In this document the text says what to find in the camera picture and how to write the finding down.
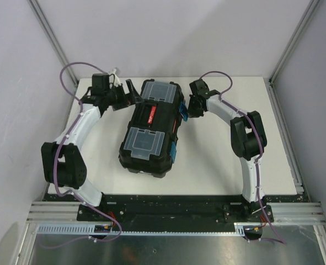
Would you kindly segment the black plastic toolbox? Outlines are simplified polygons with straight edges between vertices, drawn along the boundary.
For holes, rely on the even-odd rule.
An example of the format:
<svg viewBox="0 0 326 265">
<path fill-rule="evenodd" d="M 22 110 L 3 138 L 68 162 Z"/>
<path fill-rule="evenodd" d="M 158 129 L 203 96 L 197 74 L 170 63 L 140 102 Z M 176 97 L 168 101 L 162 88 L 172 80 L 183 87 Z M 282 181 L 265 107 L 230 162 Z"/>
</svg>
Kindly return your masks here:
<svg viewBox="0 0 326 265">
<path fill-rule="evenodd" d="M 177 154 L 178 129 L 188 118 L 179 84 L 147 79 L 119 149 L 119 162 L 132 173 L 163 178 Z"/>
</svg>

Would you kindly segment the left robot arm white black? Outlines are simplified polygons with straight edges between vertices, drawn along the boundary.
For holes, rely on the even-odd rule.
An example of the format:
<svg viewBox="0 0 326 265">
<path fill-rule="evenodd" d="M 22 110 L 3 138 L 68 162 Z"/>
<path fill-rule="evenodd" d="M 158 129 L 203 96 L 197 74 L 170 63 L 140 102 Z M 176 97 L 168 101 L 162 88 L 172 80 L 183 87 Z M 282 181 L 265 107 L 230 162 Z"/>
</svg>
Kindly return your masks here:
<svg viewBox="0 0 326 265">
<path fill-rule="evenodd" d="M 121 83 L 111 72 L 93 74 L 91 86 L 77 101 L 79 112 L 73 123 L 56 140 L 41 147 L 43 170 L 45 180 L 55 186 L 57 195 L 71 194 L 82 204 L 90 205 L 89 215 L 100 221 L 107 217 L 108 207 L 101 203 L 101 191 L 87 177 L 82 146 L 108 108 L 117 111 L 143 99 L 130 79 Z"/>
</svg>

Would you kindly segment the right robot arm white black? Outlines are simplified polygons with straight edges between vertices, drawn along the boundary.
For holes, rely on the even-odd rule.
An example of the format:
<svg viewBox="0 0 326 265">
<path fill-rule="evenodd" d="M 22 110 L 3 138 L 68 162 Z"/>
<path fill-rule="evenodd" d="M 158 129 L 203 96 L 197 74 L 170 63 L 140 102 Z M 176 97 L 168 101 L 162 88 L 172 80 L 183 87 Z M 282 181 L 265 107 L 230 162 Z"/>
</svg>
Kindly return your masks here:
<svg viewBox="0 0 326 265">
<path fill-rule="evenodd" d="M 260 216 L 265 203 L 261 188 L 260 164 L 267 146 L 267 138 L 261 115 L 257 111 L 246 112 L 225 100 L 217 90 L 209 90 L 202 79 L 189 84 L 191 89 L 188 114 L 191 118 L 203 116 L 205 112 L 215 114 L 230 127 L 231 147 L 242 167 L 242 202 L 227 209 L 240 210 L 246 221 Z"/>
</svg>

